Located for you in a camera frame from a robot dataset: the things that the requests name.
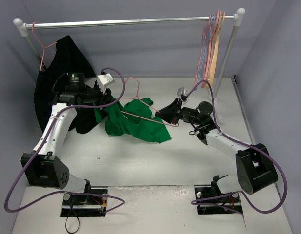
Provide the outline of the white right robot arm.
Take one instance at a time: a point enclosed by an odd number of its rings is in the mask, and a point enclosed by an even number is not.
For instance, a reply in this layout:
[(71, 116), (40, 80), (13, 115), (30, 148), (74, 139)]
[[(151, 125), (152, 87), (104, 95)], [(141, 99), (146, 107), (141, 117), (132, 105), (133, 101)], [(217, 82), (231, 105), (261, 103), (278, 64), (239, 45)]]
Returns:
[(183, 107), (182, 100), (176, 98), (170, 105), (157, 111), (155, 116), (169, 124), (176, 125), (179, 120), (189, 123), (194, 128), (193, 134), (205, 145), (212, 146), (230, 156), (236, 163), (236, 174), (215, 176), (210, 188), (210, 195), (221, 201), (230, 192), (244, 191), (253, 194), (278, 181), (278, 174), (273, 162), (265, 154), (263, 144), (255, 146), (226, 138), (216, 128), (211, 118), (213, 106), (206, 101), (197, 108)]

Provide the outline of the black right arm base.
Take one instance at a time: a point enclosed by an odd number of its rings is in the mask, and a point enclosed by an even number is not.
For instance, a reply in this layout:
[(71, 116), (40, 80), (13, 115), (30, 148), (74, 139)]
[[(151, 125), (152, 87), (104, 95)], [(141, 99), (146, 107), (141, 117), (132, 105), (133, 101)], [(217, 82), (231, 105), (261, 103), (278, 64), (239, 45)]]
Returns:
[(195, 205), (198, 215), (243, 215), (239, 196), (225, 195), (220, 192), (216, 182), (220, 177), (212, 178), (210, 185), (199, 185), (194, 187)]

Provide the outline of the green t shirt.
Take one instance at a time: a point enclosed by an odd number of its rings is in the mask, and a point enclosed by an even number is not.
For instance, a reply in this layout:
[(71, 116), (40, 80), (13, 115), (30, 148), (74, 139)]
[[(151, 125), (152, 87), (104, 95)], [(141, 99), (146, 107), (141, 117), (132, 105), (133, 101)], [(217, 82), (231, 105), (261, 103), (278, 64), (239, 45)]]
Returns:
[[(143, 98), (142, 100), (149, 104), (153, 102), (150, 98)], [(94, 109), (96, 122), (104, 122), (105, 131), (110, 136), (119, 137), (128, 134), (146, 142), (156, 143), (163, 143), (172, 139), (166, 125), (126, 115), (123, 111), (124, 106), (120, 102), (104, 109)]]

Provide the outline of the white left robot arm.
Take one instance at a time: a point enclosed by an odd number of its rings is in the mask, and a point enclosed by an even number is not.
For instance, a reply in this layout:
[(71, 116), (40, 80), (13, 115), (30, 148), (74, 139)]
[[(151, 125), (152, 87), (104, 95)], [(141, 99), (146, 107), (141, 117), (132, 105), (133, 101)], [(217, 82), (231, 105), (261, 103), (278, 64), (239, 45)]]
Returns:
[(29, 154), (23, 154), (21, 164), (31, 186), (56, 188), (75, 192), (79, 204), (87, 204), (92, 198), (86, 179), (70, 174), (61, 161), (63, 143), (71, 123), (77, 116), (75, 105), (107, 105), (113, 101), (108, 89), (114, 79), (103, 73), (95, 79), (94, 86), (88, 87), (83, 73), (64, 73), (52, 87), (55, 97), (52, 110), (39, 143)]

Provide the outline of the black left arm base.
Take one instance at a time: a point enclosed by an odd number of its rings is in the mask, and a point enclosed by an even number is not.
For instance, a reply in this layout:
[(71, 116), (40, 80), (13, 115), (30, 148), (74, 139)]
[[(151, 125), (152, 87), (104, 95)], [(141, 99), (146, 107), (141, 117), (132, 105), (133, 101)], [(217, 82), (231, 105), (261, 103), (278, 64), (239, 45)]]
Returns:
[(105, 217), (107, 198), (92, 195), (64, 195), (61, 217)]

